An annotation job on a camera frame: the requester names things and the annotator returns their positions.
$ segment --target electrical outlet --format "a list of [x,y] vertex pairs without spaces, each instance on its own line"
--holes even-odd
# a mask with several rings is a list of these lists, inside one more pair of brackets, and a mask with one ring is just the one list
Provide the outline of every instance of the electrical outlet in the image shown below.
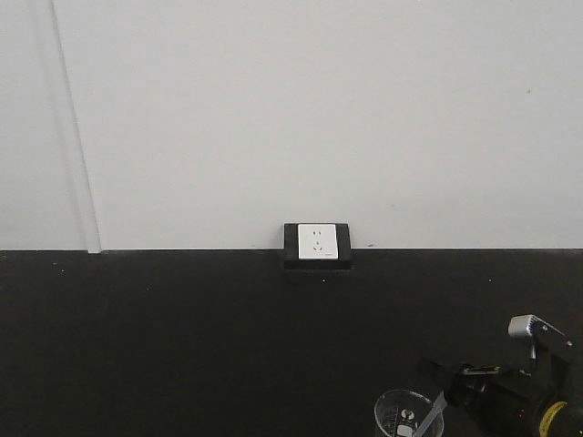
[[352,268],[346,223],[285,223],[283,267],[294,270]]
[[299,259],[338,259],[334,224],[298,225]]

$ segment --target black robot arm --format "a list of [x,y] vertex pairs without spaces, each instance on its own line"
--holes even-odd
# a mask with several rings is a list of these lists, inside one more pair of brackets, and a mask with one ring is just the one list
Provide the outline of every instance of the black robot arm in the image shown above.
[[530,369],[446,368],[427,359],[420,372],[461,406],[478,427],[500,437],[583,437],[583,409],[569,403],[573,343],[536,316],[518,316],[508,333],[524,342]]

